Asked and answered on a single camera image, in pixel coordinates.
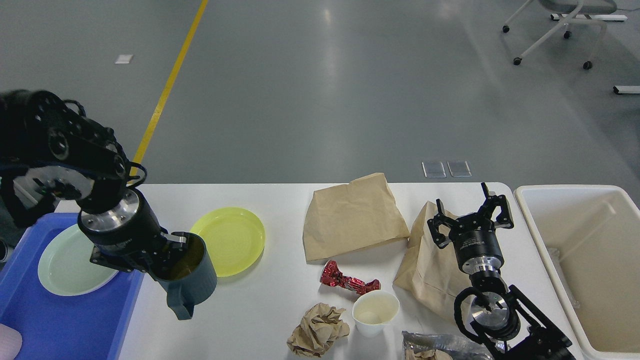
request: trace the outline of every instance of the yellow floor line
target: yellow floor line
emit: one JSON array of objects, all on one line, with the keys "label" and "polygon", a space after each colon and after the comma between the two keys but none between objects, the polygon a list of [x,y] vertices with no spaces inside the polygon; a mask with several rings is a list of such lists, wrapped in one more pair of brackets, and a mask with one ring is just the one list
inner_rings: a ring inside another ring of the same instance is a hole
[{"label": "yellow floor line", "polygon": [[[154,131],[156,130],[156,126],[158,121],[160,120],[160,115],[162,115],[162,111],[164,109],[164,105],[166,104],[166,100],[169,98],[169,94],[171,93],[171,89],[173,88],[173,83],[175,82],[175,78],[177,78],[178,73],[180,72],[180,68],[182,67],[182,62],[184,61],[184,57],[187,55],[187,51],[189,51],[189,46],[191,45],[191,41],[193,39],[193,35],[196,33],[196,29],[198,29],[198,25],[200,23],[200,18],[202,18],[202,14],[204,13],[205,8],[207,7],[207,3],[209,0],[202,0],[200,3],[200,7],[198,12],[196,13],[196,17],[193,19],[193,23],[191,23],[191,28],[189,28],[189,33],[187,33],[187,37],[184,39],[184,43],[182,44],[182,49],[180,49],[180,53],[178,54],[178,58],[175,60],[173,64],[173,69],[171,70],[171,74],[169,74],[169,78],[166,80],[166,84],[164,85],[164,89],[162,90],[162,94],[160,95],[160,99],[158,99],[158,104],[156,105],[156,109],[154,110],[154,114],[151,116],[151,120],[149,120],[149,125],[147,126],[147,130],[145,134],[142,136],[142,140],[140,141],[140,145],[138,146],[138,150],[136,151],[136,155],[133,157],[133,161],[136,163],[142,163],[142,159],[145,157],[145,152],[147,151],[147,147],[149,147],[149,142],[154,135]],[[131,175],[135,175],[138,169],[132,168]]]}]

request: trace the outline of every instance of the light green plate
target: light green plate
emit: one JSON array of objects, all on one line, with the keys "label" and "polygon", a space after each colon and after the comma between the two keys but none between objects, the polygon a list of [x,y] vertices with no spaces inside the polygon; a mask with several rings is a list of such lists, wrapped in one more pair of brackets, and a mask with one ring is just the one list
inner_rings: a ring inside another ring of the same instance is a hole
[{"label": "light green plate", "polygon": [[101,288],[117,270],[89,262],[93,243],[72,225],[58,234],[42,252],[38,262],[40,284],[60,296],[75,296]]},{"label": "light green plate", "polygon": [[264,226],[251,211],[221,208],[200,218],[191,232],[204,240],[218,277],[238,274],[264,249]]}]

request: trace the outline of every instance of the pink object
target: pink object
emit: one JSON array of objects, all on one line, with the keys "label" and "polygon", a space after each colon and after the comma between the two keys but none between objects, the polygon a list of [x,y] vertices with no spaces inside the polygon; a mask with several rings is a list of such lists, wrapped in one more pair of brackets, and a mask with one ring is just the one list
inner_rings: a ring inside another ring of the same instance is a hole
[{"label": "pink object", "polygon": [[22,347],[22,335],[0,323],[0,360],[13,360]]},{"label": "pink object", "polygon": [[324,266],[320,282],[328,286],[340,286],[341,288],[355,291],[359,295],[364,295],[373,290],[380,290],[380,282],[377,279],[365,283],[355,277],[344,276],[338,270],[338,264],[334,260],[329,260]]}]

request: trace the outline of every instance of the white table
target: white table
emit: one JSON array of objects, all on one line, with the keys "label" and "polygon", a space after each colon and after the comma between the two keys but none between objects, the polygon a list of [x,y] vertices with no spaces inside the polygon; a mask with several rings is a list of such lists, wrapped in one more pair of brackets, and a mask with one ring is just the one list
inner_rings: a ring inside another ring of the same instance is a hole
[{"label": "white table", "polygon": [[[404,241],[334,257],[346,275],[364,281],[379,279],[401,304],[398,316],[376,338],[355,329],[351,308],[356,295],[320,284],[324,261],[305,262],[302,230],[314,190],[333,184],[144,184],[145,194],[161,225],[188,231],[202,215],[225,206],[254,212],[264,224],[262,257],[243,273],[220,278],[211,297],[195,307],[191,320],[178,321],[166,306],[166,293],[149,276],[143,281],[121,360],[142,359],[300,359],[286,345],[306,310],[318,302],[344,307],[342,319],[351,334],[337,341],[323,359],[401,359],[402,330],[460,334],[407,291],[392,286],[403,258]],[[484,201],[479,183],[397,183],[389,185],[397,207],[411,228],[428,200],[440,198],[457,215],[477,211]],[[489,183],[506,194],[515,227],[497,232],[505,259],[502,274],[517,285],[573,341],[576,359],[583,359],[531,235],[511,190]],[[74,202],[62,202],[57,212],[73,212]]]}]

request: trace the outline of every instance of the dark green mug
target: dark green mug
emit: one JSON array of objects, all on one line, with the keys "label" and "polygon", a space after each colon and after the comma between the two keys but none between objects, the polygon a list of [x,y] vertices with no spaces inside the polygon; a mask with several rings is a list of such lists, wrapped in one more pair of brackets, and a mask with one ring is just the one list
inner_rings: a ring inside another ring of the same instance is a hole
[{"label": "dark green mug", "polygon": [[157,281],[166,290],[166,304],[178,320],[189,320],[193,317],[193,307],[207,300],[216,289],[218,277],[201,237],[184,232],[172,234],[187,238],[187,251],[166,279]]}]

